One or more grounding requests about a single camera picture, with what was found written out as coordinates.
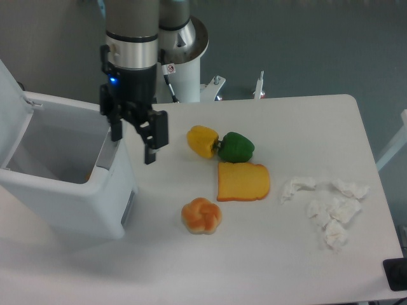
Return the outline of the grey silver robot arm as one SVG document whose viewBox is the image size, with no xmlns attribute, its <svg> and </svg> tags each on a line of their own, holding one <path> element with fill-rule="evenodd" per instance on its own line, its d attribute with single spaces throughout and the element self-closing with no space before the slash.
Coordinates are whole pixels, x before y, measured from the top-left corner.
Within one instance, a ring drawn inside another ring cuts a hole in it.
<svg viewBox="0 0 407 305">
<path fill-rule="evenodd" d="M 144 162 L 169 143 L 168 115 L 155 111 L 160 30 L 176 31 L 190 21 L 188 1 L 105 1 L 106 42 L 100 47 L 100 113 L 111 127 L 111 139 L 123 136 L 130 123 L 144 142 Z"/>
</svg>

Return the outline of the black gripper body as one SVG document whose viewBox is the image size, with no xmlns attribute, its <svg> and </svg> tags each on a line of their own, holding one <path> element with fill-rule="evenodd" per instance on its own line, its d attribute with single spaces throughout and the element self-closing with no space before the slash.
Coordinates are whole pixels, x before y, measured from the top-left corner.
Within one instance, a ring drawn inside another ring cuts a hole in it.
<svg viewBox="0 0 407 305">
<path fill-rule="evenodd" d="M 130 123 L 144 144 L 159 149 L 169 143 L 168 114 L 156 111 L 156 66 L 130 70 L 102 64 L 107 83 L 100 86 L 100 113 L 110 124 L 117 121 Z"/>
</svg>

